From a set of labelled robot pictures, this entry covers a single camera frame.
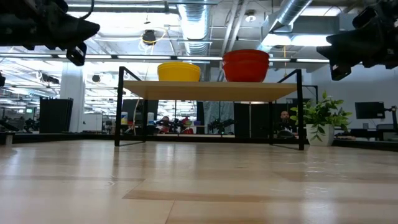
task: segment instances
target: yellow bowl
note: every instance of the yellow bowl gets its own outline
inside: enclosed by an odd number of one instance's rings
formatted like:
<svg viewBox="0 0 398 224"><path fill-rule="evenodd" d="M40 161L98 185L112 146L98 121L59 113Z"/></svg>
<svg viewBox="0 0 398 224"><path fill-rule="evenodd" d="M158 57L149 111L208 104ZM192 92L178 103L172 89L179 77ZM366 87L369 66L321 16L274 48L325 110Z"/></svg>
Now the yellow bowl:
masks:
<svg viewBox="0 0 398 224"><path fill-rule="evenodd" d="M157 67L159 81L198 82L200 67L183 62L167 62Z"/></svg>

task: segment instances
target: white planter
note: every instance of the white planter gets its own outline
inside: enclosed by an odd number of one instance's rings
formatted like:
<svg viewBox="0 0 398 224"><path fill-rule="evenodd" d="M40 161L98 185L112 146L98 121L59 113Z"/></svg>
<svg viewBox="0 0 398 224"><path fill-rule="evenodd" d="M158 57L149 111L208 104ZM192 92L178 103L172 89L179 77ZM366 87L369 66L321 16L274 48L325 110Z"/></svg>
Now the white planter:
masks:
<svg viewBox="0 0 398 224"><path fill-rule="evenodd" d="M335 127L331 124L326 124L324 126L321 126L323 130L325 130L325 134L321 134L318 132L318 135L322 141L319 141L318 138L315 138L314 140L311 140L312 137L314 137L315 132L317 131L316 128L312 128L312 124L307 124L306 129L307 129L307 139L310 142L311 146L331 146L333 143L333 140L335 138Z"/></svg>

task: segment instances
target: bowl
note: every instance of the bowl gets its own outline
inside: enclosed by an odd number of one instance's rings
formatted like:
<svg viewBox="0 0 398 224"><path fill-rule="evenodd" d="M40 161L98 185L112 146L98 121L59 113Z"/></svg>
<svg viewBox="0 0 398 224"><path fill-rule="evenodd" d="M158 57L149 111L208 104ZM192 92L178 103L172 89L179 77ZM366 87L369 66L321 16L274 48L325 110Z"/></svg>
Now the bowl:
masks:
<svg viewBox="0 0 398 224"><path fill-rule="evenodd" d="M198 82L200 67L190 63L167 62L157 67L159 81Z"/></svg>
<svg viewBox="0 0 398 224"><path fill-rule="evenodd" d="M268 66L268 63L258 61L241 61L227 63L223 68L229 82L263 82Z"/></svg>
<svg viewBox="0 0 398 224"><path fill-rule="evenodd" d="M261 50L234 50L223 56L223 65L230 62L259 61L269 63L269 54Z"/></svg>

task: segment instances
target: white column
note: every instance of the white column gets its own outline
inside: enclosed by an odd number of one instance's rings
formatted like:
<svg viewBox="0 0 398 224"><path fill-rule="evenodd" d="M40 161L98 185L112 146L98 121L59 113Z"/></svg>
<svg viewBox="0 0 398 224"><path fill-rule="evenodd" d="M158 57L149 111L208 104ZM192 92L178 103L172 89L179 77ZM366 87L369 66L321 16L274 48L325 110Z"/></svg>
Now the white column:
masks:
<svg viewBox="0 0 398 224"><path fill-rule="evenodd" d="M69 125L70 132L83 131L83 115L85 112L86 75L83 67L65 62L62 68L60 98L73 99L72 115Z"/></svg>

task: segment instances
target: potted plant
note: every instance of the potted plant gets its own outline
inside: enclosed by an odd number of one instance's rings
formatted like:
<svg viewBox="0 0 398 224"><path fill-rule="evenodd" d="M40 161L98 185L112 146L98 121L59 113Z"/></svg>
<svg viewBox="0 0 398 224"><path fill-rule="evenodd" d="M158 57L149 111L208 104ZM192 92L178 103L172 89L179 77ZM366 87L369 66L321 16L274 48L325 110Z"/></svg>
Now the potted plant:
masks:
<svg viewBox="0 0 398 224"><path fill-rule="evenodd" d="M338 105L344 103L344 100L332 100L328 97L326 91L322 94L322 100L315 106L312 101L304 103L304 124L307 129L307 139L312 146L331 146L335 136L335 126L341 127L347 131L349 124L347 116L351 112L345 112ZM297 121L297 116L291 116L292 120Z"/></svg>

